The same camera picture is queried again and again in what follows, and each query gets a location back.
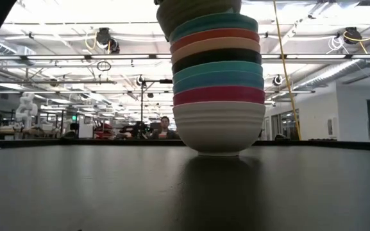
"bowl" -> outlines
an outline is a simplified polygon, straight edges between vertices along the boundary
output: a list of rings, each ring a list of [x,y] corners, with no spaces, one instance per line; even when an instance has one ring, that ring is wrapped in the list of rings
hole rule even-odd
[[[184,78],[173,85],[173,93],[178,94],[186,90],[192,90],[201,87],[218,86],[241,86],[264,88],[264,79],[255,73],[246,71],[219,71],[197,74]]]
[[[186,68],[173,76],[173,84],[180,80],[196,74],[209,73],[214,71],[247,71],[263,76],[263,67],[261,65],[245,61],[223,61],[210,62],[207,64],[195,65]]]
[[[245,102],[188,103],[173,108],[180,138],[200,155],[235,156],[262,129],[265,106]]]
[[[257,51],[242,48],[224,48],[203,51],[178,60],[172,65],[172,72],[176,74],[189,67],[221,61],[246,61],[261,65],[262,55]]]
[[[259,35],[254,31],[249,31],[245,29],[215,29],[215,30],[208,30],[202,31],[199,33],[195,33],[192,35],[188,35],[179,39],[177,42],[171,45],[171,54],[175,51],[179,50],[182,47],[185,47],[189,44],[194,42],[203,41],[206,39],[214,39],[214,38],[223,38],[223,37],[237,37],[237,38],[245,38],[251,39],[256,42],[260,42]]]
[[[172,31],[169,41],[174,43],[187,35],[226,28],[246,29],[257,33],[258,23],[256,20],[239,13],[213,13],[192,19],[178,26]]]
[[[201,87],[174,95],[173,105],[211,101],[241,101],[264,104],[264,98],[264,91],[255,87]]]
[[[159,25],[166,37],[183,23],[213,13],[239,13],[241,0],[165,0],[156,13]]]
[[[194,42],[192,44],[180,48],[179,50],[172,54],[172,64],[175,64],[178,60],[181,60],[182,58],[185,58],[189,55],[224,48],[250,49],[260,53],[259,43],[248,38],[237,38],[237,37],[224,37],[215,39],[211,38],[199,42]]]

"person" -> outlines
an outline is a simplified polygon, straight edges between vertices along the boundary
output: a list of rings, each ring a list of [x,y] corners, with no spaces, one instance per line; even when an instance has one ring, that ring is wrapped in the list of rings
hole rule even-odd
[[[162,128],[160,131],[155,130],[152,133],[152,139],[178,139],[178,135],[175,131],[168,129],[170,120],[167,116],[163,116],[160,118],[160,127]]]

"teal bowl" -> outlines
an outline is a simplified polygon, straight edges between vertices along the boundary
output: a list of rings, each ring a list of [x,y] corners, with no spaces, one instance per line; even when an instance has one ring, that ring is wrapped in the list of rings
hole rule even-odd
[[[238,86],[264,88],[264,79],[246,71],[216,71],[197,74],[173,85],[173,94],[201,87]]]
[[[178,26],[169,37],[170,43],[197,32],[238,28],[251,30],[257,33],[258,23],[256,20],[239,13],[213,13],[210,15],[197,17]]]
[[[253,62],[246,61],[222,61],[207,64],[195,65],[186,68],[173,76],[173,83],[196,74],[210,73],[214,71],[246,71],[259,77],[263,76],[263,67]]]

